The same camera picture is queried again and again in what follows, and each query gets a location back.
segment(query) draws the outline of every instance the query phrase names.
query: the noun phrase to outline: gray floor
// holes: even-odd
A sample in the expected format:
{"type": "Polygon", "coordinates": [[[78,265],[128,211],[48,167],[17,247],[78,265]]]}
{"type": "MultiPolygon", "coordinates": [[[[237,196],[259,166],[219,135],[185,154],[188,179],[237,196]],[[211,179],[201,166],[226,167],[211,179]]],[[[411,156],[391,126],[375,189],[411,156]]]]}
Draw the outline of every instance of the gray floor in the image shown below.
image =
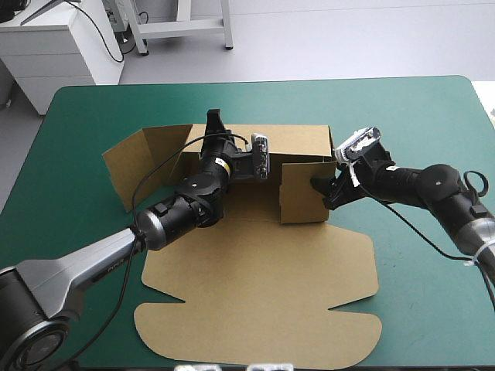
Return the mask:
{"type": "MultiPolygon", "coordinates": [[[[137,3],[151,22],[175,9],[173,1],[137,3]]],[[[219,3],[196,0],[193,15],[218,15],[219,3]]],[[[231,0],[231,8],[234,50],[224,50],[221,35],[151,40],[149,56],[126,56],[121,83],[448,74],[495,81],[495,1],[231,0]]],[[[0,110],[0,210],[41,122],[19,90],[0,110]]]]}

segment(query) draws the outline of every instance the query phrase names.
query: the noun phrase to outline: yellow label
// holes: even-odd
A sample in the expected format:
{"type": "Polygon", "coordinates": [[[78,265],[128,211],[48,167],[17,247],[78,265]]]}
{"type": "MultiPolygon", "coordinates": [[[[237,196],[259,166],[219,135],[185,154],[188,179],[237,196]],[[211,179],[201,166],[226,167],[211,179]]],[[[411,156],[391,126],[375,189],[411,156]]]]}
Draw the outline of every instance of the yellow label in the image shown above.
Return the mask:
{"type": "Polygon", "coordinates": [[[228,173],[228,175],[230,176],[230,166],[229,164],[227,164],[224,160],[222,160],[221,158],[217,157],[215,158],[215,163],[222,166],[228,173]]]}

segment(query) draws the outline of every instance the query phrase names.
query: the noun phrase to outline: cardboard flap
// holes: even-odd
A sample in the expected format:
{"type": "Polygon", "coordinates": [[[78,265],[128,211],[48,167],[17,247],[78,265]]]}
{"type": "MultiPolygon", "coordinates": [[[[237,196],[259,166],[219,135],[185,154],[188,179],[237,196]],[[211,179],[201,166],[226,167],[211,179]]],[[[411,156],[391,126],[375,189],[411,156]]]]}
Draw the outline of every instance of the cardboard flap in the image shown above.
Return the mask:
{"type": "Polygon", "coordinates": [[[381,333],[374,315],[328,311],[378,281],[370,238],[325,223],[221,220],[148,252],[142,279],[185,301],[135,311],[146,345],[173,359],[337,369],[381,333]]]}
{"type": "MultiPolygon", "coordinates": [[[[131,209],[132,193],[141,179],[150,172],[155,163],[143,131],[138,131],[103,154],[110,172],[115,192],[120,196],[127,211],[131,209]]],[[[137,202],[155,191],[162,181],[159,174],[152,176],[136,196],[137,202]]]]}
{"type": "Polygon", "coordinates": [[[335,174],[335,162],[282,164],[280,185],[280,222],[324,222],[329,211],[325,209],[322,195],[310,183],[313,176],[330,177],[335,174]]]}
{"type": "MultiPolygon", "coordinates": [[[[192,125],[177,125],[157,128],[143,128],[149,151],[152,154],[155,166],[165,161],[173,152],[187,142],[192,125]]],[[[181,155],[177,155],[160,170],[160,179],[165,186],[172,186],[171,182],[174,169],[178,167],[181,155]]]]}
{"type": "MultiPolygon", "coordinates": [[[[111,182],[127,211],[131,209],[132,193],[141,179],[159,163],[180,148],[192,125],[143,128],[103,154],[111,182]]],[[[168,185],[179,155],[165,164],[141,188],[136,204],[151,195],[160,185],[168,185]]]]}

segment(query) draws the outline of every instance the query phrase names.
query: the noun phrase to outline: cardboard box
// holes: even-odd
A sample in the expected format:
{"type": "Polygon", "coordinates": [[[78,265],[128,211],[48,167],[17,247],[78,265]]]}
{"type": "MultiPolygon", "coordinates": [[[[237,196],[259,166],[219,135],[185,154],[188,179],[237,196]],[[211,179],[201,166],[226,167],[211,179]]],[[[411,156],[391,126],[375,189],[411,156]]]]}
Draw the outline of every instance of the cardboard box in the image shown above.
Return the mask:
{"type": "MultiPolygon", "coordinates": [[[[104,153],[112,183],[127,211],[141,178],[186,142],[204,135],[205,125],[143,128],[104,153]]],[[[234,132],[250,138],[253,132],[269,138],[271,173],[265,183],[231,185],[225,197],[227,218],[272,220],[281,223],[322,222],[329,213],[309,180],[314,175],[331,176],[336,163],[327,126],[236,125],[234,132]]],[[[142,188],[142,201],[160,186],[173,186],[194,173],[201,150],[198,141],[164,165],[142,188]]]]}
{"type": "MultiPolygon", "coordinates": [[[[127,210],[144,174],[204,128],[143,128],[104,153],[127,210]]],[[[246,138],[268,136],[270,178],[232,184],[218,224],[148,252],[143,283],[185,303],[140,305],[139,335],[154,352],[187,361],[291,362],[307,369],[358,363],[377,344],[380,320],[328,308],[375,294],[377,272],[369,237],[314,223],[329,217],[309,182],[335,172],[329,128],[229,128],[246,138]]],[[[200,148],[198,142],[164,166],[138,198],[194,173],[200,148]]]]}

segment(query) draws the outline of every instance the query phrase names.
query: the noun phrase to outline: silver robotic arm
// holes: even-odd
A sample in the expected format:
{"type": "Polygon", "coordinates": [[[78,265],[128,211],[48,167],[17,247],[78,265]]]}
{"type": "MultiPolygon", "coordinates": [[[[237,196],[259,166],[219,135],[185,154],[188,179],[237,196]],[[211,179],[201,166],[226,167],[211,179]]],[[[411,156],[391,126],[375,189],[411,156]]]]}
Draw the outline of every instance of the silver robotic arm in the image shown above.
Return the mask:
{"type": "Polygon", "coordinates": [[[1,270],[0,371],[37,370],[63,344],[70,320],[81,316],[92,284],[132,254],[160,250],[194,228],[214,225],[224,215],[222,199],[232,182],[266,180],[268,139],[253,134],[242,151],[234,137],[220,110],[209,110],[199,172],[141,211],[136,224],[59,259],[25,260],[1,270]]]}

